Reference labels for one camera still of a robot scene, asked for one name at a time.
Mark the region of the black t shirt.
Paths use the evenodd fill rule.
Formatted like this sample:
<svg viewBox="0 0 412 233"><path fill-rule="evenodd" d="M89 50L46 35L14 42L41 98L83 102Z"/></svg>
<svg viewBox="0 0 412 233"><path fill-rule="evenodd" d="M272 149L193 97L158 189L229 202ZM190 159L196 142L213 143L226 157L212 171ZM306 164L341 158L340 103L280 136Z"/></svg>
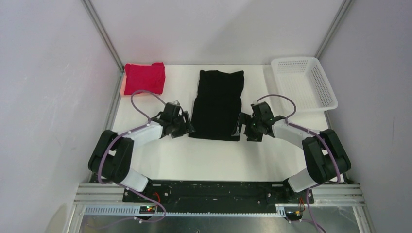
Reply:
<svg viewBox="0 0 412 233"><path fill-rule="evenodd" d="M233 136L242 109L244 71L201 70L191 116L196 139L239 141Z"/></svg>

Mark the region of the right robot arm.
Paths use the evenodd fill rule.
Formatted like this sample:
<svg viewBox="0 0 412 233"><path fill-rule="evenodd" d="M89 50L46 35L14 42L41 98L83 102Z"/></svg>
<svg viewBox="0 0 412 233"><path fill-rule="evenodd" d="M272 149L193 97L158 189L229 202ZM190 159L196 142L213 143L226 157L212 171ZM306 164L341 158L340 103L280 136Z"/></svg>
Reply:
<svg viewBox="0 0 412 233"><path fill-rule="evenodd" d="M247 141L260 142L264 135L287 141L302 149L306 168L286 179L288 186L282 189L285 201L293 203L302 191L341 177L351 169L350 159L332 129L314 131L289 121L288 117L274 116L268 103L251 105L251 115L240 113L232 133L243 132Z"/></svg>

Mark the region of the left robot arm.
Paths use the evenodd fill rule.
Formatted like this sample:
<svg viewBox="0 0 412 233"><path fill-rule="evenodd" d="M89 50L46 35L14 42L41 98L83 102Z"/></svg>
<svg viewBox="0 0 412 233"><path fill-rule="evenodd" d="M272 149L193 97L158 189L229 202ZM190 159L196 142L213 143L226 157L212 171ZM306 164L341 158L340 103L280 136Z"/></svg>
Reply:
<svg viewBox="0 0 412 233"><path fill-rule="evenodd" d="M148 123L124 133L102 132L88 162L88 169L110 182L133 189L134 195L147 202L153 197L150 179L131 167L133 150L165 136L177 138L193 133L189 114L178 103L167 102L163 111Z"/></svg>

